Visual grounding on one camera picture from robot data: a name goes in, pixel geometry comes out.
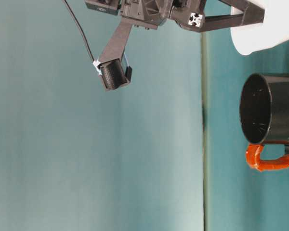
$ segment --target teal background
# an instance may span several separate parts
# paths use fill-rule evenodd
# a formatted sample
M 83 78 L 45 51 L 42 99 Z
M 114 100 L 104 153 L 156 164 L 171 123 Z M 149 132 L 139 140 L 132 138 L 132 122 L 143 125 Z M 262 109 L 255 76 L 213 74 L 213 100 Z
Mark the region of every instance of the teal background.
M 119 17 L 70 3 L 97 57 Z M 0 231 L 203 230 L 200 35 L 126 51 L 105 92 L 60 0 L 0 1 Z
M 207 15 L 225 14 L 230 8 L 208 2 L 206 10 Z M 241 56 L 226 29 L 206 33 L 203 45 L 206 230 L 289 231 L 289 169 L 250 169 L 239 121 L 245 80 L 255 72 L 289 73 L 289 42 Z M 266 146 L 263 159 L 278 158 L 283 149 Z

